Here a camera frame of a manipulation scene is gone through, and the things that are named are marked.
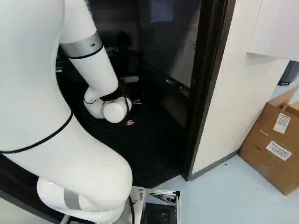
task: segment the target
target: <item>baseboard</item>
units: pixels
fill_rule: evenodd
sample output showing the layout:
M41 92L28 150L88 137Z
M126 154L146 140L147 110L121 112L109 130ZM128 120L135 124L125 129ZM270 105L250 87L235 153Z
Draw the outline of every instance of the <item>baseboard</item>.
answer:
M237 155L238 152L239 152L239 150L236 150L236 151L232 152L231 154L228 154L227 156L223 157L222 159L220 159L220 160L212 163L211 165L209 165L209 166L197 171L196 173L192 174L191 177L190 177L190 181L193 181L194 179L200 177L201 175L205 174L206 172L210 171L211 169L215 168L216 166L222 164L226 160L229 160L233 156Z

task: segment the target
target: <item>white wall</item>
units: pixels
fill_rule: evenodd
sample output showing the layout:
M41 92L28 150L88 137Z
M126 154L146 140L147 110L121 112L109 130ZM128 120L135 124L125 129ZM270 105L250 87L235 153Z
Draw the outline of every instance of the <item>white wall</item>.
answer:
M2 224L51 224L0 198L0 223Z
M192 173L239 149L288 60L247 54L262 0L237 0Z

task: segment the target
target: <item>white label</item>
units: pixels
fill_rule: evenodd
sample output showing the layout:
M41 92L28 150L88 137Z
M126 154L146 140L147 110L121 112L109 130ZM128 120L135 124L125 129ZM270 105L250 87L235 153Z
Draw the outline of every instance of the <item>white label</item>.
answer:
M274 141L271 141L269 145L266 147L270 152L272 152L274 155L278 156L280 159L286 161L292 153L286 150L285 148L282 148L279 144L277 144Z
M290 117L286 116L283 113L280 113L280 115L277 118L277 121L275 123L275 126L274 126L273 130L284 134L286 128L288 127L288 125L290 123L290 120L291 120Z

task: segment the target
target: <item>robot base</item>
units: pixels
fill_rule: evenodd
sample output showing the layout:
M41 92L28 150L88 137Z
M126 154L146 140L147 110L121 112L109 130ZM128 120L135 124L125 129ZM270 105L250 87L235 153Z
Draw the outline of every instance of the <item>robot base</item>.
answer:
M132 198L135 224L146 222L146 203L157 204L159 206L171 206L174 214L173 224L181 224L181 195L179 191L145 189L142 187L132 187L130 196ZM69 224L71 217L65 215L60 224ZM127 201L125 209L119 219L113 224L132 224L131 208Z

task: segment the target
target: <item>cardboard box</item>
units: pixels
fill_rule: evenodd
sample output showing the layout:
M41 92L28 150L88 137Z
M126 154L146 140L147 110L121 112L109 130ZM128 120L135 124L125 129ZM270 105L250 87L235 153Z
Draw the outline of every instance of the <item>cardboard box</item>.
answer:
M288 195L299 186L298 86L269 101L241 147L240 156Z

